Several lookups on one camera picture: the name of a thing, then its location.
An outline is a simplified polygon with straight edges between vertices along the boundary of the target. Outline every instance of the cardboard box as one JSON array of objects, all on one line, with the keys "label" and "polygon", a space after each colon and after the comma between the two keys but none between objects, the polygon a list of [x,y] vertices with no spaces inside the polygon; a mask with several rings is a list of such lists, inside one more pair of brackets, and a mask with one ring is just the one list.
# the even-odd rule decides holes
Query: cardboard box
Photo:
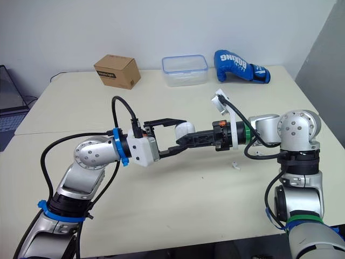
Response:
[{"label": "cardboard box", "polygon": [[94,67],[105,85],[132,89],[140,79],[134,58],[106,55]]}]

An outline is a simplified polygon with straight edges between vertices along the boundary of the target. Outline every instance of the table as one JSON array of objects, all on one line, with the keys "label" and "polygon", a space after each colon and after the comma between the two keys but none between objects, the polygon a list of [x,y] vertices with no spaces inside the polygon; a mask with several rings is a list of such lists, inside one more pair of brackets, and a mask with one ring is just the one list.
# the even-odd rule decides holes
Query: table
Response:
[{"label": "table", "polygon": [[[294,108],[315,111],[283,67],[269,70],[272,82],[268,85],[236,81],[221,87],[247,117],[282,114]],[[109,103],[113,95],[123,96],[141,121],[180,118],[193,121],[196,130],[207,130],[212,121],[223,118],[210,102],[220,87],[215,78],[205,85],[168,88],[159,71],[141,74],[142,80],[131,91],[103,86],[94,73],[88,72],[63,75],[43,93],[0,154],[1,258],[12,256],[38,211],[37,202],[47,198],[39,165],[42,150],[69,134],[112,128]],[[129,115],[120,107],[119,117],[120,126],[128,128]],[[161,147],[174,144],[173,128],[156,131]],[[72,163],[73,149],[82,140],[63,143],[47,156],[54,186]],[[324,221],[342,224],[345,208],[338,200],[345,180],[345,150],[324,122],[318,141],[324,173]],[[114,183],[92,210],[95,219],[84,224],[82,257],[280,233],[267,219],[263,201],[266,186],[278,173],[279,165],[274,160],[247,159],[243,149],[216,153],[213,147],[204,147],[162,159],[148,168],[133,163],[121,166]],[[265,154],[277,151],[264,147],[255,150]],[[233,161],[240,171],[231,167]],[[113,168],[108,166],[103,185]],[[269,200],[272,204],[273,192]]]}]

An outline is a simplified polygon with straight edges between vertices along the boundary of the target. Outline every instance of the robotic arm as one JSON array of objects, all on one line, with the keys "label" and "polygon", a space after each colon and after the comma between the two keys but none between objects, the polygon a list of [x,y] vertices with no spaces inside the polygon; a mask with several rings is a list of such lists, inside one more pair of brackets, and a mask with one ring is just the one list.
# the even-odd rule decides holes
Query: robotic arm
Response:
[{"label": "robotic arm", "polygon": [[[311,111],[296,110],[283,116],[268,114],[246,120],[221,90],[212,102],[223,115],[229,113],[230,122],[215,121],[213,129],[196,132],[193,124],[184,120],[147,121],[144,130],[137,120],[132,120],[133,128],[127,134],[116,127],[113,137],[94,136],[80,143],[56,193],[47,202],[39,202],[41,211],[24,234],[14,258],[73,258],[76,233],[80,234],[86,217],[92,218],[88,211],[109,163],[122,161],[127,166],[132,158],[134,163],[149,166],[187,148],[215,146],[216,151],[224,151],[238,145],[247,145],[247,150],[251,145],[280,145],[280,153],[273,157],[281,164],[280,173],[265,195],[267,200],[270,187],[279,179],[282,185],[275,188],[275,214],[265,203],[268,215],[289,234],[293,258],[345,258],[345,242],[322,222],[320,144],[315,141],[320,118]],[[243,121],[235,121],[235,111]],[[177,146],[158,150],[154,133],[157,125],[175,126]]]}]

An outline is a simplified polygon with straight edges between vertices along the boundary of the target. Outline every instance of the plastic container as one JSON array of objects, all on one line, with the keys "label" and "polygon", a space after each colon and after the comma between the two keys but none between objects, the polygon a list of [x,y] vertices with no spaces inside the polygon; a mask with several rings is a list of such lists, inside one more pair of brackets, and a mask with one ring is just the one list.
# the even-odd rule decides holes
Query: plastic container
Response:
[{"label": "plastic container", "polygon": [[165,57],[162,69],[169,86],[204,84],[208,79],[208,66],[203,55]]}]

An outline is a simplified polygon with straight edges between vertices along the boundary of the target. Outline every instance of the wire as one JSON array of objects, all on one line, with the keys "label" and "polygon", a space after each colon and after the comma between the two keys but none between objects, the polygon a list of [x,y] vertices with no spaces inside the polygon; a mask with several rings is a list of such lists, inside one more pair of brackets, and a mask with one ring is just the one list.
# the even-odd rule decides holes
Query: wire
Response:
[{"label": "wire", "polygon": [[32,104],[34,101],[37,101],[38,99],[35,99],[35,100],[32,100],[32,101],[30,101],[30,102],[28,102],[28,106],[30,105],[30,104]]},{"label": "wire", "polygon": [[25,96],[25,97],[31,97],[33,99],[38,99],[38,97],[36,97],[36,96]]},{"label": "wire", "polygon": [[31,221],[30,225],[28,226],[28,228],[26,229],[22,239],[20,240],[18,246],[17,246],[17,249],[15,251],[15,254],[13,255],[13,259],[18,259],[18,256],[19,256],[19,253],[20,253],[20,250],[22,249],[22,246],[24,244],[24,241],[26,240],[27,238],[27,235],[29,234],[29,232],[32,230],[33,228],[33,225],[35,225],[36,221],[38,220],[39,216],[41,215],[42,213],[42,209],[39,210],[39,212],[36,214],[36,216],[33,218],[33,220]]},{"label": "wire", "polygon": [[120,96],[114,96],[112,99],[112,112],[113,112],[113,119],[114,119],[114,124],[115,127],[118,128],[119,124],[118,124],[118,119],[116,117],[116,108],[115,108],[115,102],[116,100],[122,102],[122,104],[126,107],[126,109],[128,110],[128,112],[130,113],[130,116],[132,117],[132,120],[136,120],[136,116],[135,113],[133,112],[132,108],[130,107],[130,105],[124,100],[122,99]]},{"label": "wire", "polygon": [[252,125],[250,124],[250,122],[246,119],[246,117],[244,117],[244,115],[235,107],[234,104],[232,104],[231,102],[229,102],[228,100],[225,99],[224,96],[218,96],[219,101],[223,104],[227,104],[230,106],[230,108],[233,109],[234,112],[236,112],[236,114],[241,118],[241,120],[248,126],[248,128],[251,130],[251,132],[253,133],[253,135],[255,137],[257,137],[257,139],[265,146],[265,147],[278,147],[280,144],[267,144],[261,137],[260,135],[257,133],[257,131],[252,127]]},{"label": "wire", "polygon": [[282,151],[282,152],[280,152],[278,154],[274,154],[274,155],[250,155],[248,153],[248,150],[255,143],[255,141],[257,141],[257,137],[254,137],[244,149],[245,156],[250,158],[250,159],[255,159],[255,160],[275,159],[275,158],[278,158],[279,156],[282,156],[282,155],[285,155],[288,153],[287,151]]},{"label": "wire", "polygon": [[278,181],[279,178],[281,178],[283,176],[283,174],[285,174],[287,172],[288,167],[285,167],[284,170],[282,170],[267,186],[266,191],[265,191],[265,206],[268,209],[269,214],[271,215],[272,219],[275,220],[275,222],[282,228],[284,228],[285,226],[278,220],[278,218],[275,216],[275,214],[272,212],[270,205],[268,204],[268,194],[272,188],[272,186],[274,185],[275,182]]},{"label": "wire", "polygon": [[56,76],[58,76],[58,75],[60,75],[60,74],[63,74],[63,73],[67,73],[67,72],[59,72],[59,73],[53,75],[53,76],[50,78],[50,82],[52,82],[52,79],[53,79],[54,77],[56,77]]},{"label": "wire", "polygon": [[98,200],[102,197],[102,195],[106,192],[106,190],[112,184],[112,182],[114,181],[115,176],[118,173],[119,167],[120,167],[120,162],[118,161],[116,163],[115,170],[113,172],[112,177],[109,179],[108,183],[104,186],[103,190],[99,193],[99,195],[93,200],[93,202],[91,202],[91,204],[88,206],[87,210],[91,210],[93,208],[93,206],[96,204],[96,202],[98,202]]},{"label": "wire", "polygon": [[62,139],[59,139],[53,143],[51,143],[49,146],[47,146],[44,151],[42,152],[42,155],[41,155],[41,160],[40,160],[40,164],[41,164],[41,169],[42,169],[42,172],[43,172],[43,176],[45,178],[45,181],[48,185],[48,189],[49,189],[49,198],[48,198],[48,201],[47,203],[49,203],[51,201],[51,199],[53,198],[53,185],[52,185],[52,182],[50,180],[50,177],[48,175],[48,171],[47,171],[47,168],[46,168],[46,165],[45,165],[45,158],[47,156],[47,153],[56,145],[64,142],[64,141],[67,141],[67,140],[70,140],[70,139],[75,139],[75,138],[79,138],[79,137],[85,137],[85,136],[102,136],[102,135],[108,135],[107,132],[102,132],[102,133],[99,133],[99,132],[89,132],[89,133],[80,133],[80,134],[75,134],[75,135],[70,135],[70,136],[67,136],[67,137],[64,137]]},{"label": "wire", "polygon": [[76,259],[80,259],[80,236],[81,236],[81,229],[82,229],[83,222],[79,222],[78,232],[77,232],[77,240],[75,242],[76,250],[75,250],[75,257]]}]

